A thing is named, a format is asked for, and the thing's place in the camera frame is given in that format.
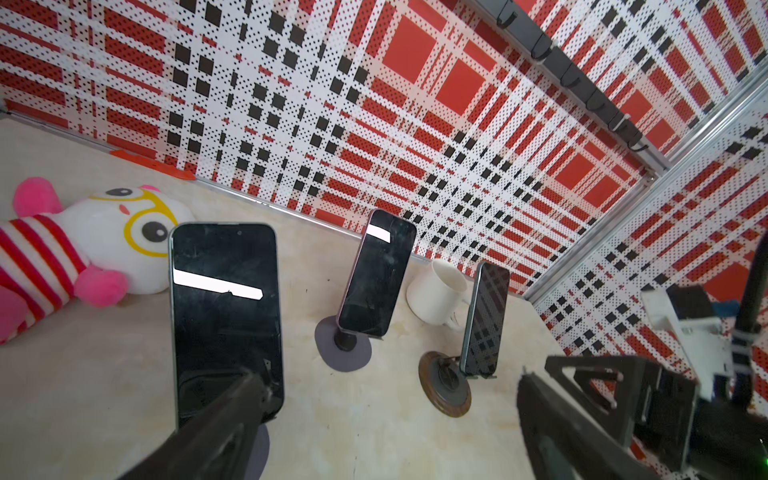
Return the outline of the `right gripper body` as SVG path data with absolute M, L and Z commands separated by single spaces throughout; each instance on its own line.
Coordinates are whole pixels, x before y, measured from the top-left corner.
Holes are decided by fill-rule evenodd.
M 670 470 L 688 467 L 696 381 L 639 356 L 550 356 L 545 370 L 618 444 L 637 438 Z

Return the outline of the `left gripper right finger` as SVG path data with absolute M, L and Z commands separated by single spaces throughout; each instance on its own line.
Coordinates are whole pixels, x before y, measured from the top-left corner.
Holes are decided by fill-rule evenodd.
M 534 373 L 521 376 L 517 409 L 537 479 L 656 479 Z

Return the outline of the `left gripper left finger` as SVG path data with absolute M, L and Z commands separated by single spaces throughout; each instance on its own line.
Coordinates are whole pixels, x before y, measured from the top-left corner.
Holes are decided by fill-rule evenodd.
M 272 400 L 262 378 L 247 373 L 124 479 L 259 479 L 270 440 L 263 407 Z

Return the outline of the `green-edged phone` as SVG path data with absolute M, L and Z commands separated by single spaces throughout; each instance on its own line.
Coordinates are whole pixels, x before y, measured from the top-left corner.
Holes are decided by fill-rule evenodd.
M 251 373 L 269 421 L 285 399 L 277 239 L 258 223 L 190 222 L 170 235 L 176 425 Z

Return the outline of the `purple-edged phone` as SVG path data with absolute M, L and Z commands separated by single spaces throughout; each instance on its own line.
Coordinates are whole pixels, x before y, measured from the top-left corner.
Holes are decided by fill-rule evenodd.
M 371 212 L 337 315 L 341 330 L 386 335 L 416 236 L 411 222 L 385 210 Z

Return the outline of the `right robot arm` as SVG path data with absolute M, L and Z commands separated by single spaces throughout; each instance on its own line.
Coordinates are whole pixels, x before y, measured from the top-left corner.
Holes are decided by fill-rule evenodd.
M 639 356 L 553 356 L 545 369 L 619 446 L 638 440 L 672 472 L 764 479 L 767 421 L 748 405 L 766 289 L 762 239 L 740 301 L 713 302 L 699 285 L 642 291 L 653 329 L 678 340 L 691 378 Z

